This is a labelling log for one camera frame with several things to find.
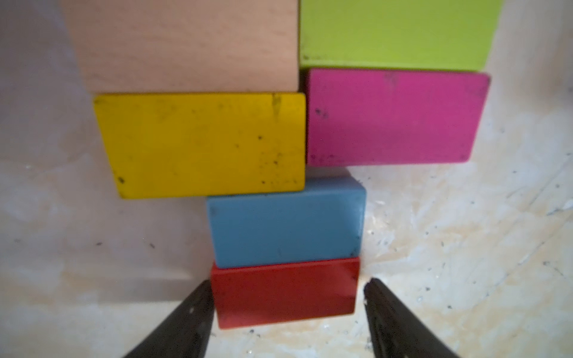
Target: rectangular block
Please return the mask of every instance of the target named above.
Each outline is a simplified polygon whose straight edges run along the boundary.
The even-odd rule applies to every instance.
[[[502,0],[301,0],[300,64],[481,70]]]
[[[90,92],[298,90],[298,0],[60,4]]]
[[[101,95],[94,108],[122,198],[304,188],[303,94]]]
[[[360,259],[222,270],[211,287],[222,329],[351,314]]]
[[[488,88],[483,73],[312,69],[308,165],[465,162]]]
[[[366,191],[355,179],[307,179],[300,192],[212,196],[207,213],[218,267],[356,257]]]

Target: red block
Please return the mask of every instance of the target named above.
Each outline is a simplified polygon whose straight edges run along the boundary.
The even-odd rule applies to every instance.
[[[219,327],[351,314],[359,272],[358,257],[236,269],[213,265]]]

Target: yellow block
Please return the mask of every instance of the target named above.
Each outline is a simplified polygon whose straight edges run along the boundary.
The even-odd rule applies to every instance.
[[[302,93],[100,95],[94,108],[122,198],[304,188]]]

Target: pink block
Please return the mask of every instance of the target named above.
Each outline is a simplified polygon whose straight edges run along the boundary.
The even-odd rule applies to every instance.
[[[484,73],[311,69],[309,166],[465,162]]]

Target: green block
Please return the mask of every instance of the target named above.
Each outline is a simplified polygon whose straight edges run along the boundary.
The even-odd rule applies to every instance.
[[[301,0],[300,66],[483,69],[503,0]]]

